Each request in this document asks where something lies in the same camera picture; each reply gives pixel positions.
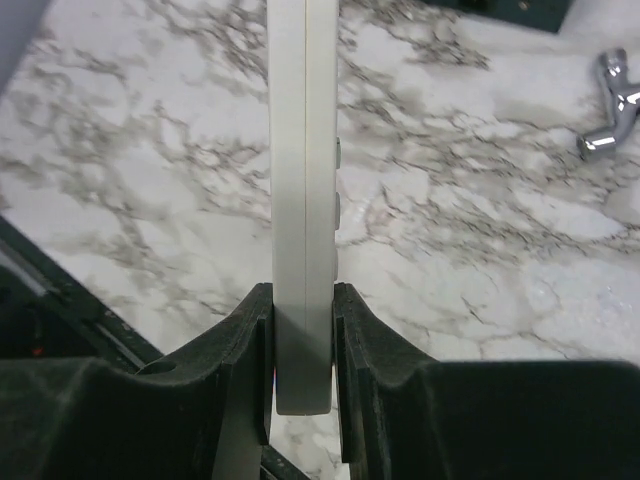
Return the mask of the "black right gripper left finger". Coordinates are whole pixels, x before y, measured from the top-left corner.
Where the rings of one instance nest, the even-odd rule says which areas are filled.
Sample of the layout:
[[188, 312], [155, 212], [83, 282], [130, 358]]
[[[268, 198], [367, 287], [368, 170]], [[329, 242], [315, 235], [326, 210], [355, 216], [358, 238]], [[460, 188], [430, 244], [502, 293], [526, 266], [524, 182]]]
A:
[[95, 356], [44, 357], [47, 305], [1, 293], [5, 479], [256, 479], [271, 396], [272, 288], [135, 373]]

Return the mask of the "white remote control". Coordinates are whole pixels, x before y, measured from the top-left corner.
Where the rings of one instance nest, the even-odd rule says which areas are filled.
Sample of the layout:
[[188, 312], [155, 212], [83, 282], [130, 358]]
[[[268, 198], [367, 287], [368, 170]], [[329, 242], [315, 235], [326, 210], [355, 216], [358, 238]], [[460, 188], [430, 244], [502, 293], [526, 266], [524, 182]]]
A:
[[337, 279], [336, 1], [269, 0], [268, 93], [276, 409], [331, 409]]

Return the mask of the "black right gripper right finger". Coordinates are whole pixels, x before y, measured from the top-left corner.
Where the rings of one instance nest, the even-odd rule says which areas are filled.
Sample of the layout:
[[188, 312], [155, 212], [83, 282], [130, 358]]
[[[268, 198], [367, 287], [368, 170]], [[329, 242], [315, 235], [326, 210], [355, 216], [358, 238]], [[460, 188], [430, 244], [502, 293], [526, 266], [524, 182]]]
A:
[[354, 479], [635, 479], [639, 369], [444, 362], [335, 288], [341, 456]]

